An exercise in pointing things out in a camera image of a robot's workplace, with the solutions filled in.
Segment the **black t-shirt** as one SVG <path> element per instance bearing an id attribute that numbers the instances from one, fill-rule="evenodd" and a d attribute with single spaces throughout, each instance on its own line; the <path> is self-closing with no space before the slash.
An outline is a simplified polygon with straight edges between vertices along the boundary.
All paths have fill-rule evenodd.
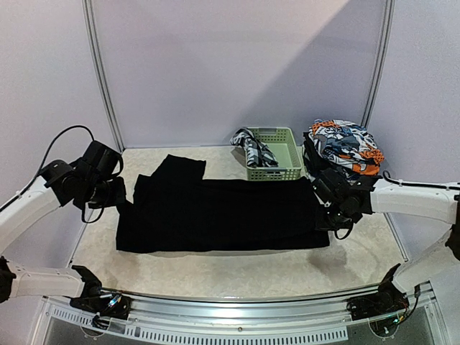
<path id="1" fill-rule="evenodd" d="M 286 181 L 206 179 L 206 162 L 168 155 L 139 175 L 132 202 L 118 206 L 116 248 L 123 252 L 317 249 L 319 202 L 306 178 Z"/>

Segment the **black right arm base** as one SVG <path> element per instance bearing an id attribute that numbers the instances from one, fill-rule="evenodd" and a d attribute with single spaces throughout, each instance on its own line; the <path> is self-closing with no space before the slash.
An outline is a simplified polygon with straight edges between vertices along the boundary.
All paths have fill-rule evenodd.
<path id="1" fill-rule="evenodd" d="M 409 310 L 407 293 L 400 292 L 393 284 L 395 273 L 400 266 L 401 264 L 397 264 L 387 272 L 378 285 L 377 292 L 349 298 L 346 301 L 346 309 L 353 321 L 404 310 L 401 316 L 396 316 L 392 321 L 393 324 L 399 325 L 412 316 L 418 306 L 420 285 L 414 287 L 415 304 Z"/>

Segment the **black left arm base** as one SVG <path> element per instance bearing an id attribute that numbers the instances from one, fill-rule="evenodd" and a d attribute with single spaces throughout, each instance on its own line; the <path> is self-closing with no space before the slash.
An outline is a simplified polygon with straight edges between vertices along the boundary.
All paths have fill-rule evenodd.
<path id="1" fill-rule="evenodd" d="M 83 281 L 83 291 L 77 298 L 70 299 L 70 306 L 81 311 L 99 314 L 101 317 L 127 320 L 132 299 L 119 292 L 104 292 L 101 281 L 88 268 L 80 265 L 71 267 Z"/>

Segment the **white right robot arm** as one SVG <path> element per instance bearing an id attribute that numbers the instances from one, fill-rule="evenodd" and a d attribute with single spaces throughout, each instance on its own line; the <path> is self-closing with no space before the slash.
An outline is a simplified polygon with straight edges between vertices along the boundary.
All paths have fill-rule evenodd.
<path id="1" fill-rule="evenodd" d="M 399 293 L 459 266 L 459 185 L 429 184 L 361 176 L 355 183 L 333 170 L 310 179 L 321 200 L 316 214 L 319 231 L 351 231 L 365 214 L 401 213 L 441 221 L 450 226 L 436 242 L 415 259 L 394 266 L 372 297 L 377 313 L 387 313 L 398 304 Z"/>

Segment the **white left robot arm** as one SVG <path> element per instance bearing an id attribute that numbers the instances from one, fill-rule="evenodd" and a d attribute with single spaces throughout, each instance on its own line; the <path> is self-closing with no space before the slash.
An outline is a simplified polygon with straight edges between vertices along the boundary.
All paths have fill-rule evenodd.
<path id="1" fill-rule="evenodd" d="M 70 265 L 79 216 L 90 224 L 125 199 L 114 165 L 55 160 L 39 169 L 32 184 L 1 207 L 1 301 L 25 296 L 63 296 L 102 311 L 112 297 L 81 265 Z"/>

